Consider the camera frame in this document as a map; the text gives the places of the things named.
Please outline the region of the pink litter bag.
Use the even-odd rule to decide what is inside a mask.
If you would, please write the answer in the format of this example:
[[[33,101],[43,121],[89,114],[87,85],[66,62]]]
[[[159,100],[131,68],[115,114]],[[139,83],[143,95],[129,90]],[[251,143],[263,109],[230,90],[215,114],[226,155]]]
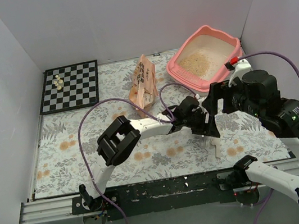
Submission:
[[[153,105],[158,96],[155,72],[155,64],[142,54],[133,71],[129,93],[129,100],[141,109]]]

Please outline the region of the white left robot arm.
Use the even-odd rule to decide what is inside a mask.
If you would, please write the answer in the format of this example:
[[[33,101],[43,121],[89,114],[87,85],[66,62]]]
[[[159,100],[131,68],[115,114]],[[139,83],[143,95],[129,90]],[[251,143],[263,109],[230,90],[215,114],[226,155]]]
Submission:
[[[159,135],[169,135],[187,127],[194,135],[219,138],[215,123],[218,102],[208,96],[203,101],[187,96],[179,105],[168,107],[154,119],[130,120],[125,116],[116,118],[98,138],[98,162],[102,164],[89,171],[90,181],[79,186],[83,205],[91,212],[103,204],[106,190],[115,167],[125,162],[138,142]]]

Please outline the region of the beige bag clip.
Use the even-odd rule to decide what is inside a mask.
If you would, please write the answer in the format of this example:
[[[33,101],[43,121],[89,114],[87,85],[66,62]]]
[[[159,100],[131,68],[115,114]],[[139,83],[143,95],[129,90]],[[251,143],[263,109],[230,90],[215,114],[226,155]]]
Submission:
[[[211,145],[215,148],[215,157],[217,159],[221,158],[221,140],[219,138],[211,138],[210,139]]]

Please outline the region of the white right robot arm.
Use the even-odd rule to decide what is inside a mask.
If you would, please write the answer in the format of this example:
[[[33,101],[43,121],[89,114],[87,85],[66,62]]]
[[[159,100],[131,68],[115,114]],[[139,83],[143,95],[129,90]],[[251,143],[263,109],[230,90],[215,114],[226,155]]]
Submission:
[[[287,146],[299,162],[299,101],[280,96],[277,79],[264,70],[247,72],[228,81],[212,83],[202,106],[214,118],[218,100],[223,101],[223,113],[241,111],[256,117],[262,127],[271,131]],[[267,166],[256,157],[246,155],[233,166],[228,183],[249,186],[252,182],[264,184],[289,196],[299,205],[299,176]]]

